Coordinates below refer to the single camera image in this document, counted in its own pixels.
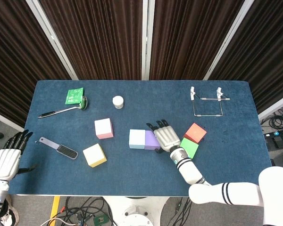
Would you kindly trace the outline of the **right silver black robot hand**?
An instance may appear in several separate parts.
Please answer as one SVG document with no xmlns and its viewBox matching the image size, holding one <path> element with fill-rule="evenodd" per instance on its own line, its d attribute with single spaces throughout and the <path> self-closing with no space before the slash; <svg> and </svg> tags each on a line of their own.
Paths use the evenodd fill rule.
<svg viewBox="0 0 283 226">
<path fill-rule="evenodd" d="M 180 139 L 173 127 L 168 124 L 164 119 L 156 121 L 158 126 L 153 126 L 151 123 L 146 123 L 146 125 L 153 131 L 160 148 L 156 148 L 156 153 L 169 152 L 180 147 Z"/>
</svg>

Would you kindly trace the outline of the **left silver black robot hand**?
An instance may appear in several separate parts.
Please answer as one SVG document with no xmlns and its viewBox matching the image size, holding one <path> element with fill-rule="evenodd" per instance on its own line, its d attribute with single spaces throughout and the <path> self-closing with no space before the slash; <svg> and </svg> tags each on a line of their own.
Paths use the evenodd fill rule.
<svg viewBox="0 0 283 226">
<path fill-rule="evenodd" d="M 37 165 L 28 168 L 19 168 L 21 157 L 33 132 L 24 130 L 11 137 L 0 149 L 0 180 L 10 181 L 18 174 L 33 171 Z"/>
</svg>

